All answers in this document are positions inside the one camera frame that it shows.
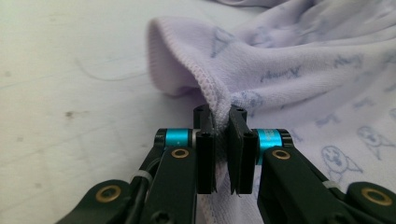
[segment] brass screw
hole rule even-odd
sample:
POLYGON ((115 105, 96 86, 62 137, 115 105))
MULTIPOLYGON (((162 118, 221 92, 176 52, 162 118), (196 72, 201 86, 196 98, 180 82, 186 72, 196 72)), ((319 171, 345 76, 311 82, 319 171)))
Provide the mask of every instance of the brass screw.
POLYGON ((121 189, 117 185, 102 187, 96 192, 96 201, 99 203, 110 203, 121 195, 121 189))
POLYGON ((189 151, 184 148, 178 148, 172 151, 172 156, 177 159, 183 159, 189 156, 189 151))
POLYGON ((392 199, 387 194, 377 189, 364 188, 361 190, 361 194, 364 196, 364 198, 366 198, 372 203, 376 203, 383 206, 390 206, 393 204, 392 199))
POLYGON ((280 149, 274 150, 273 151, 273 156, 275 156, 278 159, 283 160, 283 161, 290 159, 289 152, 287 152, 285 150, 280 150, 280 149))

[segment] white surface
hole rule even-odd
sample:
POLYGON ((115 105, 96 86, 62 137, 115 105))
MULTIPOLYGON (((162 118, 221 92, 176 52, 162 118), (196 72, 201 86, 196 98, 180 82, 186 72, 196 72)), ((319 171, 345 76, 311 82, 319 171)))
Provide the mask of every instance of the white surface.
POLYGON ((227 29, 260 11, 206 0, 0 0, 0 223, 55 222, 93 185, 128 180, 158 128, 191 127, 202 99, 163 96, 149 81, 151 18, 227 29))

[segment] baby garment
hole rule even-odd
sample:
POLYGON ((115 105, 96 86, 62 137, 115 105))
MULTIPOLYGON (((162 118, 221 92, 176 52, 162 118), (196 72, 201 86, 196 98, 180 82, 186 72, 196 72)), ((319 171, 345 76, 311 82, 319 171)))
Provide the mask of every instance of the baby garment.
MULTIPOLYGON (((220 151, 228 111, 239 105, 250 128, 289 130, 342 191, 369 181, 396 192, 396 1, 219 1, 269 9, 233 30, 189 18, 153 20, 154 85, 169 95, 200 89, 219 127, 220 151)), ((199 195, 206 222, 262 223, 261 167, 254 193, 238 196, 224 153, 218 161, 218 192, 199 195)))

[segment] printed cloth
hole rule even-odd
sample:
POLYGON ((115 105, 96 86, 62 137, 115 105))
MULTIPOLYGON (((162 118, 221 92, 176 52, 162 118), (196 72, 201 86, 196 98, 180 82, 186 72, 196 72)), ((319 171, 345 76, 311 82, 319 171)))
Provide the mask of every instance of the printed cloth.
MULTIPOLYGON (((288 129, 342 191, 369 181, 396 192, 396 1, 219 1, 270 9, 231 31, 153 20, 156 87, 170 95, 201 89, 220 132, 232 104, 248 111, 250 128, 288 129)), ((220 153, 218 193, 199 197, 206 222, 262 223, 260 171, 253 194, 231 195, 220 153)))

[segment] blue band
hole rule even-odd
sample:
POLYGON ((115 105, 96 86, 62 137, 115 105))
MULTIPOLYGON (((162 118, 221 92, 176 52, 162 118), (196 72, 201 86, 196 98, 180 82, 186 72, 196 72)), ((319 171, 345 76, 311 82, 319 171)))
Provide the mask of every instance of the blue band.
POLYGON ((260 157, 257 161, 258 165, 262 165, 262 156, 264 151, 269 147, 282 146, 282 138, 277 129, 258 129, 257 134, 259 135, 260 141, 260 157))
POLYGON ((189 129, 168 129, 166 131, 166 147, 187 147, 188 145, 189 129))

